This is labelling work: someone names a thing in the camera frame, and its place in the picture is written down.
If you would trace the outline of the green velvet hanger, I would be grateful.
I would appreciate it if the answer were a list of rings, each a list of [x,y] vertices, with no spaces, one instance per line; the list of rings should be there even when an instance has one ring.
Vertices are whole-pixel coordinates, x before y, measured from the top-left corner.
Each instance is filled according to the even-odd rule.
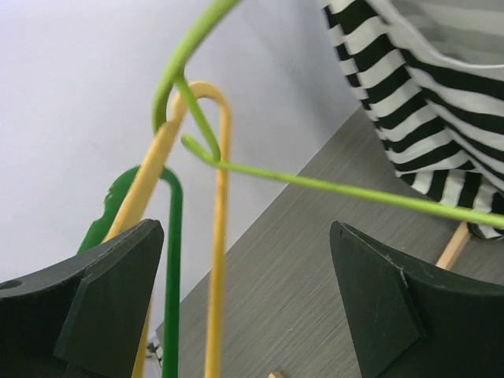
[[[112,223],[124,201],[139,166],[123,172],[115,179],[104,198],[104,210],[100,218],[93,221],[78,249],[83,253],[99,244],[111,229]],[[181,231],[183,218],[183,190],[177,176],[164,167],[160,174],[171,191],[169,207],[169,230],[167,242],[167,268],[165,281],[164,336],[162,345],[163,377],[178,377],[179,326],[180,326],[180,262]]]

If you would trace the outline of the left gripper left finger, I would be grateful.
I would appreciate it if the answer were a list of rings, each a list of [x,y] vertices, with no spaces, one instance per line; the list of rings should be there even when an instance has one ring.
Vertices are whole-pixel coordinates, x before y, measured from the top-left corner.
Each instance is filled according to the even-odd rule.
[[[164,231],[157,220],[1,284],[3,377],[130,377]]]

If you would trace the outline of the neon yellow hanger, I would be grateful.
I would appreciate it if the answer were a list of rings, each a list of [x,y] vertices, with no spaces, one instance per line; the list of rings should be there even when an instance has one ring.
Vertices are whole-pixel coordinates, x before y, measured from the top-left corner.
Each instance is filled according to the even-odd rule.
[[[188,83],[184,78],[183,70],[187,61],[198,49],[203,40],[237,4],[237,1],[211,2],[172,53],[169,63],[166,65],[165,71],[161,76],[161,81],[154,94],[151,110],[151,124],[153,132],[157,132],[161,125],[166,122],[168,99],[174,84],[181,83],[184,87],[182,90],[183,96],[189,98],[189,104],[191,106],[198,106],[195,96],[188,89]],[[485,224],[495,228],[503,227],[503,216],[496,213],[481,213],[463,207],[444,206],[424,199],[393,195],[382,191],[374,191],[361,187],[353,187],[339,183],[311,179],[303,176],[292,176],[286,173],[259,169],[247,165],[237,165],[229,162],[218,161],[213,158],[211,154],[207,153],[199,143],[194,141],[192,137],[183,135],[181,137],[181,141],[194,156],[217,169],[227,169],[248,176],[260,177],[266,180],[292,183],[312,189],[319,189],[341,195],[349,195],[355,198],[363,198],[369,201],[399,206],[458,221]]]

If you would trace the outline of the orange yellow hanger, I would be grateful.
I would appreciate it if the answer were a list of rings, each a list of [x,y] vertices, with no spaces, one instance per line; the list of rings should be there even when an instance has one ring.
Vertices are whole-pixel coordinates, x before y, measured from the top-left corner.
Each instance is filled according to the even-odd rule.
[[[139,223],[156,182],[164,168],[175,137],[186,112],[195,119],[201,133],[212,149],[211,156],[218,161],[227,161],[231,135],[231,113],[224,96],[210,83],[188,83],[188,89],[195,96],[209,98],[218,104],[220,111],[220,136],[214,137],[212,130],[199,108],[189,104],[189,98],[183,96],[183,85],[176,84],[179,93],[172,101],[172,116],[157,132],[143,163],[130,186],[128,193],[112,223],[106,239],[112,239],[122,231]],[[213,221],[213,266],[209,279],[208,321],[206,336],[206,378],[219,377],[221,374],[221,329],[224,310],[225,251],[228,220],[228,174],[225,170],[217,171],[217,189]]]

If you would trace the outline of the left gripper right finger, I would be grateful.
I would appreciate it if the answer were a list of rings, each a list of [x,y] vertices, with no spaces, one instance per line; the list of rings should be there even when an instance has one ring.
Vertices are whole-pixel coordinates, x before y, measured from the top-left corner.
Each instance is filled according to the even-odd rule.
[[[330,248],[363,377],[500,377],[503,288],[335,222]]]

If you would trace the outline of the striped black white tank top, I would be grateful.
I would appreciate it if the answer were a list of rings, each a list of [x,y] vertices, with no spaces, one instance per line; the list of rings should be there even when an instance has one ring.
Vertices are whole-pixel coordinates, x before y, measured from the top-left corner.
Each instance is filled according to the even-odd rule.
[[[321,8],[395,175],[442,205],[502,214],[502,2],[323,1]]]

